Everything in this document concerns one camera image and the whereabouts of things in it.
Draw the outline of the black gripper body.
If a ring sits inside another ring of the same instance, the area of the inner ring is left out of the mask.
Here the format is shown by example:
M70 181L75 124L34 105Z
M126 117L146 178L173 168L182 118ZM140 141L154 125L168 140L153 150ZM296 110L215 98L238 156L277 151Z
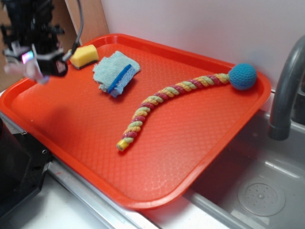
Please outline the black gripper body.
M32 21L23 29L21 23L15 26L2 24L0 31L5 44L2 52L6 62L27 62L33 58L64 62L63 48L57 37L64 34L64 29L58 24L39 25Z

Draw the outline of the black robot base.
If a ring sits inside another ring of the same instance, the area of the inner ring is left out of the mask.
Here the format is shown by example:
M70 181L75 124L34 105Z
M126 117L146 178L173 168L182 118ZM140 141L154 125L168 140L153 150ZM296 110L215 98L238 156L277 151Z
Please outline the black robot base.
M0 219L41 191L50 158L31 134L12 134L0 122Z

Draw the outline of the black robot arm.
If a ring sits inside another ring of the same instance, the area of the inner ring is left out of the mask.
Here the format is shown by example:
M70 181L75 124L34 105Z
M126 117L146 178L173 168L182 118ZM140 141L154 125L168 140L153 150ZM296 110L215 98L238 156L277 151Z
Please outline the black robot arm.
M64 34L58 25L52 25L54 5L51 0L2 0L10 24L1 24L6 58L22 61L32 51L40 61L57 61L63 50L57 35Z

